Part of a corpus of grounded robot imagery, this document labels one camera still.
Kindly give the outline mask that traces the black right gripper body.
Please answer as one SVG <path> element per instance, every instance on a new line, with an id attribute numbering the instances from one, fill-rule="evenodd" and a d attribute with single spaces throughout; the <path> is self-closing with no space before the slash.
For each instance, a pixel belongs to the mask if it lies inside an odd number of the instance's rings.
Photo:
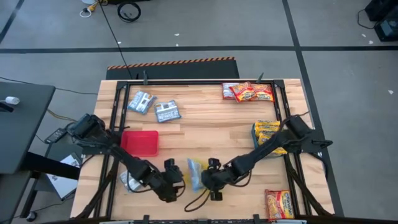
<path id="1" fill-rule="evenodd" d="M 223 169 L 219 159 L 209 158 L 208 167 L 201 172 L 201 182 L 210 191 L 210 200 L 222 201 L 221 190 L 231 181 L 228 169 Z"/>

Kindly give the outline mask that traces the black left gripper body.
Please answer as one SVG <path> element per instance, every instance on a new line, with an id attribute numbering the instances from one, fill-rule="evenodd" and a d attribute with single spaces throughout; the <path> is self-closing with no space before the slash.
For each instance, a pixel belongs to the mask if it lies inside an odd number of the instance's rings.
<path id="1" fill-rule="evenodd" d="M 155 188 L 155 192 L 161 201 L 174 202 L 183 195 L 186 183 L 182 171 L 175 164 L 174 159 L 164 161 L 165 170 L 161 172 L 161 183 Z"/>

